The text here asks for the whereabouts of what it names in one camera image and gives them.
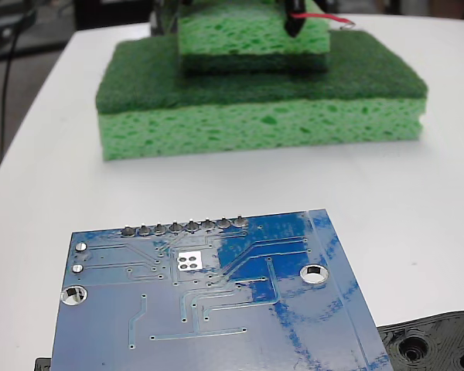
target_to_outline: blue circuit board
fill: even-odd
[[[392,370],[325,210],[74,233],[52,371]]]

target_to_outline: scouring pad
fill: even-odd
[[[312,0],[310,13],[322,13]],[[189,73],[325,71],[329,24],[310,19],[293,38],[277,0],[194,0],[179,15],[179,52]]]
[[[427,87],[365,32],[332,32],[329,73],[183,78],[176,36],[120,44],[97,94],[104,158],[417,139]]]

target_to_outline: sponge stack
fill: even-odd
[[[427,87],[405,62],[325,20],[291,38],[270,3],[200,0],[181,9],[178,35],[121,43],[97,95],[104,158],[418,138]],[[314,72],[329,51],[329,72]]]

